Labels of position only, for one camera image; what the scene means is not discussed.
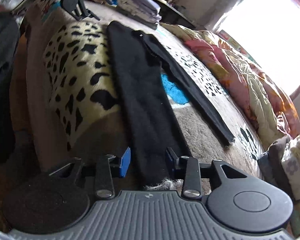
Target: black cloth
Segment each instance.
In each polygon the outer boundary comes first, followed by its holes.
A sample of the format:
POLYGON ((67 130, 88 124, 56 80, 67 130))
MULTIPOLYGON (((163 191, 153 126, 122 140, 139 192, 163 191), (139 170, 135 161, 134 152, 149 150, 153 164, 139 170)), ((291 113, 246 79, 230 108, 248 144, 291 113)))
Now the black cloth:
POLYGON ((130 128, 133 160, 143 184, 155 185, 168 177, 165 149, 191 156, 161 81, 161 67, 210 121, 223 142, 234 136, 221 116, 184 69, 152 36, 118 22, 107 28, 115 85, 130 128))
POLYGON ((10 118, 9 88, 19 28, 8 13, 0 13, 0 163, 13 152, 15 136, 10 118))
POLYGON ((107 28, 117 91, 130 127, 132 159, 141 183, 155 185, 168 177, 165 149, 191 156, 161 81, 160 62, 145 50, 132 29, 118 22, 107 28))

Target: blue patch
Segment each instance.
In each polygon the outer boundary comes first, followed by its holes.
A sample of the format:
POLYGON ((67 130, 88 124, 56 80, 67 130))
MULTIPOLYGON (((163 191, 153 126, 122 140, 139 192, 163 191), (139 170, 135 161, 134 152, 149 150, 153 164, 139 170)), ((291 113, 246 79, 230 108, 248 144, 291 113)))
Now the blue patch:
POLYGON ((189 102, 189 99, 184 95, 184 93, 172 83, 166 74, 161 74, 161 80, 164 90, 167 95, 169 95, 173 101, 178 104, 184 105, 189 102))
POLYGON ((61 4, 59 1, 50 5, 48 11, 43 15, 41 22, 45 22, 50 16, 50 14, 60 6, 61 4))

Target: metal screw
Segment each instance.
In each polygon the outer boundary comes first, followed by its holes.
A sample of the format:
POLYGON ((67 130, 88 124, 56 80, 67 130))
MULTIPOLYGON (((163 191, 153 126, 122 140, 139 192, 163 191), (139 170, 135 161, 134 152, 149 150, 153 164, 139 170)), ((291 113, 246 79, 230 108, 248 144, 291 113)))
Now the metal screw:
POLYGON ((187 189, 183 192, 187 198, 195 198, 200 196, 200 192, 194 189, 187 189))
POLYGON ((112 196, 112 192, 107 189, 101 189, 97 191, 97 196, 99 198, 110 198, 112 196))

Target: grooved gray plastic surface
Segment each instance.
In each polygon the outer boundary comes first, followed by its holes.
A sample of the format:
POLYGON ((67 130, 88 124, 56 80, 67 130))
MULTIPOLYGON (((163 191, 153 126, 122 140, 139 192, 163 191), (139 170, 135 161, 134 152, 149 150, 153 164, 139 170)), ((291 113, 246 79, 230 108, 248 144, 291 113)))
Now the grooved gray plastic surface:
POLYGON ((97 201, 78 224, 62 232, 9 234, 16 240, 292 240, 284 230, 264 236, 232 232, 200 202, 184 200, 176 191, 122 191, 112 200, 97 201))

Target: leopard print blanket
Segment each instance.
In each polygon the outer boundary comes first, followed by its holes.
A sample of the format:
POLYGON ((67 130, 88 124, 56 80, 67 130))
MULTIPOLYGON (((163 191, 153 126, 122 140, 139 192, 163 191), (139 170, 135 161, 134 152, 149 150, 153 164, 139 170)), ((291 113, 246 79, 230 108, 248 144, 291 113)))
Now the leopard print blanket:
POLYGON ((120 109, 107 53, 102 28, 79 22, 63 25, 43 54, 52 88, 49 106, 65 129, 68 151, 91 124, 120 109))

